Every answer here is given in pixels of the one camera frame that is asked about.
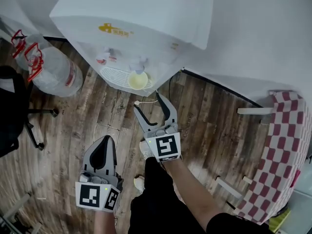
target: person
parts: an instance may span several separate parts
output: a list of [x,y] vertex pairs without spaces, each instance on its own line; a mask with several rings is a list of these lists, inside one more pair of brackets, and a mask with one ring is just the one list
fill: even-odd
[[[140,149],[145,178],[134,179],[142,194],[131,202],[128,234],[272,233],[264,225],[223,213],[180,158],[164,162],[162,168],[145,141]],[[173,181],[185,203],[175,194]],[[113,213],[96,212],[94,234],[116,234]]]

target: yellow-green object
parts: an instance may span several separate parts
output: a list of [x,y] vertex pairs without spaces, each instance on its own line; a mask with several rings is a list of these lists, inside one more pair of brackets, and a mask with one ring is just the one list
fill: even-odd
[[289,216],[291,210],[288,208],[283,214],[277,217],[271,217],[269,219],[269,229],[272,232],[277,232],[281,225],[284,223],[285,219]]
[[128,84],[132,89],[140,90],[143,89],[148,82],[148,77],[145,72],[137,74],[135,71],[131,72],[128,78]]

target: person's left arm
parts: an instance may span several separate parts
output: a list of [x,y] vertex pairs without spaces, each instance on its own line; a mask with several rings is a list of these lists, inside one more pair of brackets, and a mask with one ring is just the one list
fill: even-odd
[[96,211],[94,234],[116,234],[113,213]]

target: black pants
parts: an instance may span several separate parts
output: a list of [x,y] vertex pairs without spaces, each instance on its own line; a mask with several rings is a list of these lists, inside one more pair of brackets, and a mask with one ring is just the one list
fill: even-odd
[[145,190],[131,202],[129,234],[206,233],[176,196],[173,180],[154,157],[145,164]]

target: red and white checkered cloth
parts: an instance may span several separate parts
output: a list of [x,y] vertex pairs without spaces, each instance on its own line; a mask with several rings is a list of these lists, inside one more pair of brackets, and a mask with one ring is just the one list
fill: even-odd
[[244,199],[234,214],[257,224],[274,216],[288,202],[306,159],[312,118],[296,92],[270,92],[274,109],[259,163]]

